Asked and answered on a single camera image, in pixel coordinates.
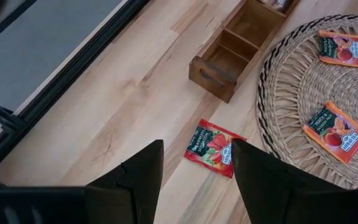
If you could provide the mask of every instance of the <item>wooden table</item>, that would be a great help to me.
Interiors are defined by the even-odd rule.
[[[226,104],[188,79],[197,50],[239,0],[154,0],[0,164],[8,185],[83,185],[154,139],[165,144],[156,223],[248,223],[234,179],[183,158],[201,118],[263,148],[258,66]],[[272,45],[358,0],[303,0]]]

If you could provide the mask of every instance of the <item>strawberry tea packet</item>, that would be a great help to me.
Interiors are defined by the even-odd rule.
[[[231,141],[234,138],[246,140],[202,119],[187,147],[185,158],[232,178]]]
[[[302,129],[336,159],[347,164],[358,150],[358,124],[332,101]]]
[[[358,67],[358,35],[319,31],[320,60],[335,65]]]

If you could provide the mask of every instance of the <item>gray surface outside window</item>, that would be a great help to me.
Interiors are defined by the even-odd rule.
[[[0,34],[0,105],[15,110],[122,0],[38,0]]]

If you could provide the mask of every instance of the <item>woven placemat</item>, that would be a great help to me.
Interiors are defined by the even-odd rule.
[[[358,122],[358,68],[319,61],[320,29],[358,35],[358,16],[302,25],[267,57],[258,85],[259,128],[268,152],[346,189],[358,188],[358,152],[342,164],[301,129],[329,100]]]

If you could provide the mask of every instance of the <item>wooden box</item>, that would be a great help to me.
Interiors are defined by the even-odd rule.
[[[283,12],[242,1],[190,63],[189,79],[228,103],[300,0]]]

